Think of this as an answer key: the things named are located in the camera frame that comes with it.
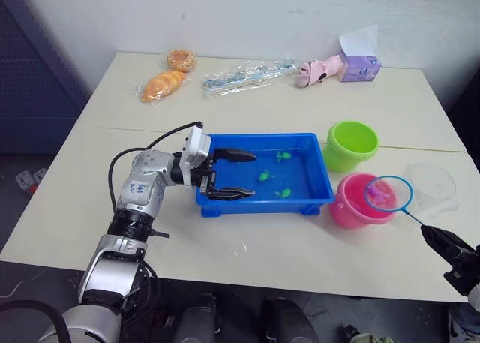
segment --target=green bucket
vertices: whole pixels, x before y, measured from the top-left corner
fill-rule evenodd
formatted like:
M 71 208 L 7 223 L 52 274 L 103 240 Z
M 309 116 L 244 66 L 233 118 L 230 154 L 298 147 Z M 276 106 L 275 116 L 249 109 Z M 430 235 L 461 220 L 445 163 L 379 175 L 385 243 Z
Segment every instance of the green bucket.
M 374 156 L 380 144 L 377 133 L 360 122 L 339 122 L 328 131 L 323 159 L 328 170 L 351 171 L 361 161 Z

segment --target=green toy fish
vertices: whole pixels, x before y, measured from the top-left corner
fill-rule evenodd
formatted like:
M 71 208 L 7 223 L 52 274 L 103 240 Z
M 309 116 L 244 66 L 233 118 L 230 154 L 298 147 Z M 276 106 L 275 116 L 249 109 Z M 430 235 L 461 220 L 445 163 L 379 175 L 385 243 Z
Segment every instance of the green toy fish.
M 280 163 L 282 160 L 288 160 L 291 159 L 292 155 L 288 152 L 277 152 L 277 163 Z
M 276 191 L 275 192 L 275 195 L 279 198 L 288 198 L 289 196 L 292 195 L 292 189 L 290 188 L 285 188 L 284 190 L 282 190 L 281 192 L 279 191 Z
M 270 172 L 267 169 L 265 169 L 265 172 L 261 173 L 258 176 L 258 180 L 261 181 L 261 182 L 264 182 L 269 178 L 275 178 L 275 176 L 271 175 Z

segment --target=white wall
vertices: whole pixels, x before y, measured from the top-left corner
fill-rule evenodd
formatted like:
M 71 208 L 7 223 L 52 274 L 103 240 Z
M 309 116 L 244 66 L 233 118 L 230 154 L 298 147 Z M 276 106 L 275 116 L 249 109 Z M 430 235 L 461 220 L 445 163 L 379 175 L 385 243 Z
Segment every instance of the white wall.
M 379 26 L 385 66 L 422 68 L 448 106 L 480 65 L 480 0 L 25 0 L 89 92 L 116 50 L 324 59 Z

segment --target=tissue box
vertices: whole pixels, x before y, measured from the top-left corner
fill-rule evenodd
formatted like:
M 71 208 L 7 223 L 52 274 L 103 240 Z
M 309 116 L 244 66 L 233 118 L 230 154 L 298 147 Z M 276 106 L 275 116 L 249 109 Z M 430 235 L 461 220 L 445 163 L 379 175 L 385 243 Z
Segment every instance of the tissue box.
M 347 56 L 339 53 L 343 67 L 337 73 L 341 82 L 367 82 L 375 79 L 382 63 L 376 56 Z

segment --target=bread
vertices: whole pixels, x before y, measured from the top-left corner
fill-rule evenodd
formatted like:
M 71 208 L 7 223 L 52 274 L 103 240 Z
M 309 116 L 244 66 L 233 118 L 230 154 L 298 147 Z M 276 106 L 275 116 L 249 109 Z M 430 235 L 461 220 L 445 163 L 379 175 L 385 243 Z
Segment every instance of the bread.
M 185 73 L 181 71 L 165 71 L 151 78 L 140 98 L 141 101 L 150 103 L 156 99 L 167 96 L 177 89 L 185 78 Z
M 184 73 L 192 71 L 197 63 L 192 52 L 185 49 L 172 50 L 168 54 L 166 61 L 173 70 L 183 71 Z

